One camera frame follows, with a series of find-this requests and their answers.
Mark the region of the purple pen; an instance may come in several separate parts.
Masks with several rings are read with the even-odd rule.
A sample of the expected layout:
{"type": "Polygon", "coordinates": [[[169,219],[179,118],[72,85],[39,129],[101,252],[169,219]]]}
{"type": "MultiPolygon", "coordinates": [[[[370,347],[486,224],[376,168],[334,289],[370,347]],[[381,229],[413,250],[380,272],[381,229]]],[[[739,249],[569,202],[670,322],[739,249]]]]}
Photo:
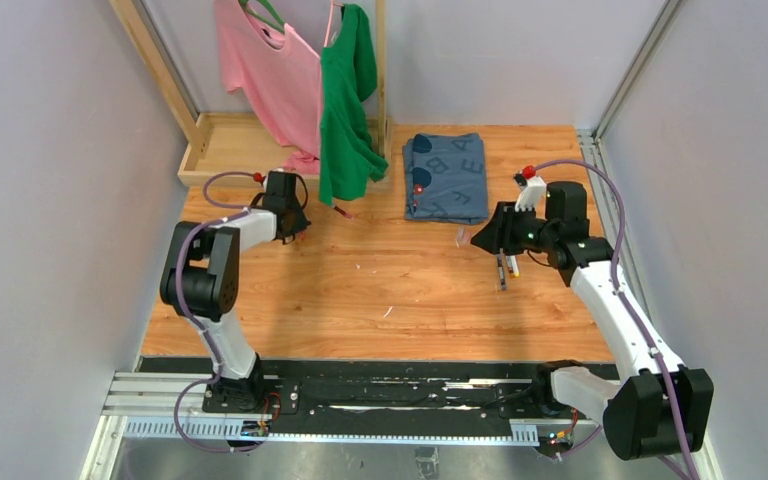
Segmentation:
{"type": "Polygon", "coordinates": [[[498,252],[496,254],[496,263],[497,263],[500,290],[506,291],[507,290],[507,281],[506,281],[507,266],[506,266],[505,256],[502,252],[498,252]]]}

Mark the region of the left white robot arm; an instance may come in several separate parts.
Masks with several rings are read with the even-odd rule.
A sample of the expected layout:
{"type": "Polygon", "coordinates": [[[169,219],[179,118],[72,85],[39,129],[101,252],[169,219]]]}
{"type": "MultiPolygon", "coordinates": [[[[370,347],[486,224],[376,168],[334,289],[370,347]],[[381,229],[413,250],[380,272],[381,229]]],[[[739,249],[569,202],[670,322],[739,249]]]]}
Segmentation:
{"type": "Polygon", "coordinates": [[[197,331],[212,361],[205,410],[251,412],[268,397],[259,354],[246,340],[236,303],[240,257],[261,244],[287,244],[309,226],[309,190],[297,173],[254,173],[261,190],[229,215],[202,223],[179,222],[159,285],[161,301],[197,331]]]}

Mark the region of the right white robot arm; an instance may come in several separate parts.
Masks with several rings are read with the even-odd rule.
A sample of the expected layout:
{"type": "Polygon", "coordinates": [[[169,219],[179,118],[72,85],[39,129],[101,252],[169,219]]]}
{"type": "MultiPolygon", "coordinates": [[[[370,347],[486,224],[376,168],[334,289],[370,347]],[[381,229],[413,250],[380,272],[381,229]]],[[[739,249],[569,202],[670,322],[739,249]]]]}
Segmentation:
{"type": "Polygon", "coordinates": [[[612,352],[613,384],[572,360],[548,362],[536,402],[575,409],[602,428],[622,460],[693,454],[704,443],[714,384],[666,344],[626,282],[610,242],[590,232],[587,192],[578,182],[516,175],[519,196],[497,204],[472,245],[496,256],[542,253],[583,302],[612,352]]]}

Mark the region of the clear pen cap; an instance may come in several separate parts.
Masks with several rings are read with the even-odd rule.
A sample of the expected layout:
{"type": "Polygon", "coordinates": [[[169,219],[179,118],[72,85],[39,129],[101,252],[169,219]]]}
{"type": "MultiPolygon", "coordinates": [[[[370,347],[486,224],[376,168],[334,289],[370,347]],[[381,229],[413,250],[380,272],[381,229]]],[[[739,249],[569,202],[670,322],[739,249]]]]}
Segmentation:
{"type": "Polygon", "coordinates": [[[458,248],[466,247],[470,244],[471,233],[464,228],[459,228],[455,237],[455,244],[458,248]]]}

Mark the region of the white pen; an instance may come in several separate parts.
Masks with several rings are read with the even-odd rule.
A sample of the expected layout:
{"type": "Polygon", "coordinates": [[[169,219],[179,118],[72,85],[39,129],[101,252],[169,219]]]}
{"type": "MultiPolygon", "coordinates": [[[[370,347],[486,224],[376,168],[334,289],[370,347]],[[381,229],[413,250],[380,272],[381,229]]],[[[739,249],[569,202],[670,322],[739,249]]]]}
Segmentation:
{"type": "Polygon", "coordinates": [[[515,256],[508,256],[507,257],[508,264],[509,264],[509,271],[510,275],[513,278],[518,278],[520,276],[520,270],[518,266],[518,262],[515,256]]]}

